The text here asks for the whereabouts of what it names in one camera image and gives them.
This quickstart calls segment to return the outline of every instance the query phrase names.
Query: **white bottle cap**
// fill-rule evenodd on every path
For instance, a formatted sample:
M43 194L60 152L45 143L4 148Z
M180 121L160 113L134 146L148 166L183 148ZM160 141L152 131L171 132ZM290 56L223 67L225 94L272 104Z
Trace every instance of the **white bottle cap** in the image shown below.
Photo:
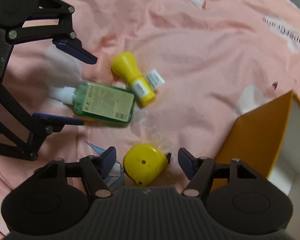
M49 97L55 98L64 104L72 105L72 99L74 97L75 90L76 88L72 88L72 87L63 87L63 88L51 87L49 90Z

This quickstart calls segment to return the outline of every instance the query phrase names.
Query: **pink cloth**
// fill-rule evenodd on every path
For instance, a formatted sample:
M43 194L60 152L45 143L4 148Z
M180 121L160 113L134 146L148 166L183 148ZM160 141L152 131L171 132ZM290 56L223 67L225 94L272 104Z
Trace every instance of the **pink cloth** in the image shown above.
M150 186L175 185L180 191L188 180L178 165L178 149L215 157L245 87L254 85L268 98L291 89L300 96L300 11L288 0L64 1L75 7L74 30L83 47L99 58L97 65L79 63L83 79L114 84L111 59L131 51L144 74L156 69L165 84L154 103L135 108L126 128L100 122L65 126L47 138L35 162L0 156L0 203L50 160L74 162L95 154L87 142L115 146L120 163L138 143L171 151L171 164ZM29 113L71 116L70 109L56 107L47 97L47 81L58 79L46 57L50 45L15 46L4 84ZM0 117L27 137L2 109ZM77 181L73 185L80 187ZM134 184L125 177L125 185Z

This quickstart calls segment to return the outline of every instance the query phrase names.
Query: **blue printed graphic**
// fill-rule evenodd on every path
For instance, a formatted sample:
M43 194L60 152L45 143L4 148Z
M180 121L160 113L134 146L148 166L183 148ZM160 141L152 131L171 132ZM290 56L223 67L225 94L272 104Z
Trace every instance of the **blue printed graphic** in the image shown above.
M101 149L91 143L86 142L97 154L102 155L105 150ZM112 170L109 172L109 176L103 180L111 191L117 190L119 187L124 186L124 172L121 163L115 162Z

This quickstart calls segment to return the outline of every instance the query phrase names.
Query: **yellow round object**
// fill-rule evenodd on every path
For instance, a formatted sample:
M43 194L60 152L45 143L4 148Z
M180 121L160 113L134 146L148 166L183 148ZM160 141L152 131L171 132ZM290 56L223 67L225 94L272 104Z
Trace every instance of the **yellow round object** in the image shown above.
M155 147L139 144L125 155L123 166L137 185L147 186L167 166L167 157Z

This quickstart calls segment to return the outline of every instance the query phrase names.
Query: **yellow plastic bottle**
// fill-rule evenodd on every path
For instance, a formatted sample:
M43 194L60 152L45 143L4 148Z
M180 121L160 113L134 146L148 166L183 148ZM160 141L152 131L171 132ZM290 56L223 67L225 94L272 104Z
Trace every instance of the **yellow plastic bottle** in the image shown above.
M119 54L112 62L111 69L122 77L142 106L146 106L155 100L155 93L138 70L137 61L130 52Z

